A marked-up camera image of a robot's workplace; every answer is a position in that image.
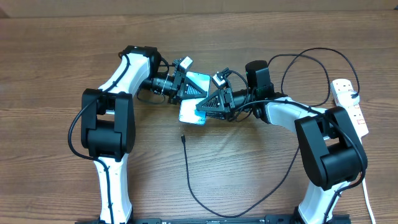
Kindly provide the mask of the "blue Galaxy smartphone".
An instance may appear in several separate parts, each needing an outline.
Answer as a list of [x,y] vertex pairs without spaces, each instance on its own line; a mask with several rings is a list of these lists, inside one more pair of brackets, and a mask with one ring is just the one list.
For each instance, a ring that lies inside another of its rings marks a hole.
[[179,121],[204,125],[206,123],[206,113],[204,111],[198,111],[196,105],[209,95],[210,76],[202,73],[187,72],[187,78],[191,79],[193,83],[204,90],[206,94],[201,98],[182,100],[178,117]]

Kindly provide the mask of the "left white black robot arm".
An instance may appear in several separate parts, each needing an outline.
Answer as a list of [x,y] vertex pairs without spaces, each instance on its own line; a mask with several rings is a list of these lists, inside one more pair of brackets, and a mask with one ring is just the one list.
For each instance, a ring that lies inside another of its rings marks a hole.
[[179,104],[182,122],[203,125],[206,121],[195,106],[209,95],[210,76],[191,72],[189,57],[174,62],[175,73],[169,75],[159,71],[170,64],[155,47],[129,45],[118,56],[121,63],[111,78],[99,88],[83,92],[81,110],[68,131],[71,138],[75,125],[81,124],[81,145],[88,155],[77,152],[71,139],[68,145],[72,153],[96,166],[101,213],[95,223],[133,222],[127,159],[136,138],[133,98],[141,89],[168,96],[170,104]]

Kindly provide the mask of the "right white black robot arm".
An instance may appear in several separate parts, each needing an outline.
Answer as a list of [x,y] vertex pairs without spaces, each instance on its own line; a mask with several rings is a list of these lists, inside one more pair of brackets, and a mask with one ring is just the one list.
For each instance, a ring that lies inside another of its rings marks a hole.
[[347,109],[307,106],[276,92],[264,60],[249,62],[245,71],[247,92],[233,92],[226,83],[232,71],[223,70],[212,78],[218,89],[197,110],[235,119],[249,109],[257,119],[295,133],[310,183],[291,223],[348,223],[348,217],[333,217],[333,209],[342,192],[363,181],[368,160]]

